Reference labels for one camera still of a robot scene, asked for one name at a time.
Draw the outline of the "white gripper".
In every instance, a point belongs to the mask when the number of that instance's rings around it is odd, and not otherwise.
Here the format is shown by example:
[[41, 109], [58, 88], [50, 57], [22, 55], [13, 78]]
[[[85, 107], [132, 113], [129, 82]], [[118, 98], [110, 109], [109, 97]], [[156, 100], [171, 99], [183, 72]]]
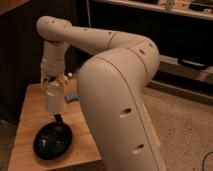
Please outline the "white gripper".
[[41, 90], [45, 91], [51, 79], [56, 80], [62, 86], [69, 83], [69, 80], [72, 78], [72, 73], [65, 72], [65, 60], [64, 59], [47, 59], [42, 58], [41, 64]]

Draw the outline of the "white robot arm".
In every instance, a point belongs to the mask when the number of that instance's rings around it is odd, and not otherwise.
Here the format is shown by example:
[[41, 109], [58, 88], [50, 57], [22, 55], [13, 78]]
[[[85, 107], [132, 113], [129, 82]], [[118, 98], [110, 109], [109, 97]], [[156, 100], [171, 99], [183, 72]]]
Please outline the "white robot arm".
[[41, 84], [46, 111], [63, 111], [65, 53], [92, 55], [81, 67], [77, 92], [82, 113], [107, 171], [166, 171], [159, 140], [141, 98], [160, 64], [148, 37], [85, 27], [51, 16], [37, 20], [44, 39]]

